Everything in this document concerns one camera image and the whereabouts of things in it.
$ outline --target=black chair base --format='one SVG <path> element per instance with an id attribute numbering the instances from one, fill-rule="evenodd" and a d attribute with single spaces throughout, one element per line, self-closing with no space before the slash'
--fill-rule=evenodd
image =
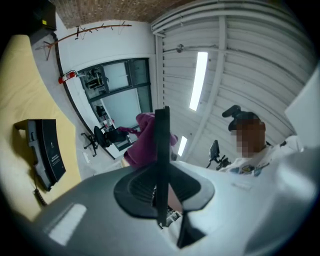
<path id="1" fill-rule="evenodd" d="M 95 157 L 97 155 L 96 149 L 98 148 L 98 145 L 99 145 L 98 143 L 96 144 L 97 142 L 96 139 L 91 135 L 89 136 L 86 135 L 85 133 L 81 133 L 81 135 L 82 136 L 84 135 L 90 141 L 90 144 L 84 146 L 83 148 L 86 150 L 89 146 L 92 146 L 94 151 L 94 154 L 92 156 Z"/>

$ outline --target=purple jacket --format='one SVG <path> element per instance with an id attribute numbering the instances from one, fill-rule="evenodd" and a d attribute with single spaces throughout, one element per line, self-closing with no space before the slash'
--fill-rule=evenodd
<path id="1" fill-rule="evenodd" d="M 124 153 L 124 159 L 135 168 L 140 168 L 157 160 L 157 148 L 154 140 L 155 114 L 141 113 L 136 116 L 140 131 L 119 127 L 120 131 L 135 134 L 138 140 Z M 170 135 L 170 144 L 174 146 L 178 142 L 176 135 Z"/>

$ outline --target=ceiling light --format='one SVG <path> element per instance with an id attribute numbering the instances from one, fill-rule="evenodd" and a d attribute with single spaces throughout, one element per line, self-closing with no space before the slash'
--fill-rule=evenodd
<path id="1" fill-rule="evenodd" d="M 196 60 L 194 83 L 193 83 L 192 95 L 191 95 L 190 106 L 189 106 L 189 108 L 194 111 L 197 111 L 202 87 L 204 85 L 207 61 L 208 61 L 208 53 L 198 52 L 198 57 Z"/>
<path id="2" fill-rule="evenodd" d="M 182 154 L 184 153 L 186 144 L 187 144 L 187 138 L 184 137 L 184 136 L 182 136 L 181 142 L 180 142 L 180 146 L 179 146 L 179 150 L 178 150 L 178 155 L 179 155 L 180 157 L 182 157 Z"/>

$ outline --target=office chair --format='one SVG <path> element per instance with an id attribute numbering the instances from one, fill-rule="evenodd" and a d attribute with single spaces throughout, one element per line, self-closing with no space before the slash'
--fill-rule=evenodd
<path id="1" fill-rule="evenodd" d="M 101 131 L 103 128 L 105 127 L 102 126 L 101 128 L 99 128 L 98 126 L 95 126 L 93 129 L 93 133 L 94 133 L 93 136 L 87 135 L 85 133 L 81 133 L 82 136 L 85 136 L 90 141 L 90 144 L 84 146 L 83 148 L 86 150 L 89 146 L 92 145 L 93 151 L 94 151 L 93 157 L 97 155 L 96 149 L 98 148 L 99 145 L 103 148 L 108 148 L 110 147 L 111 144 L 115 142 L 124 142 L 125 140 L 128 139 L 129 133 L 126 131 L 113 129 L 103 133 Z"/>

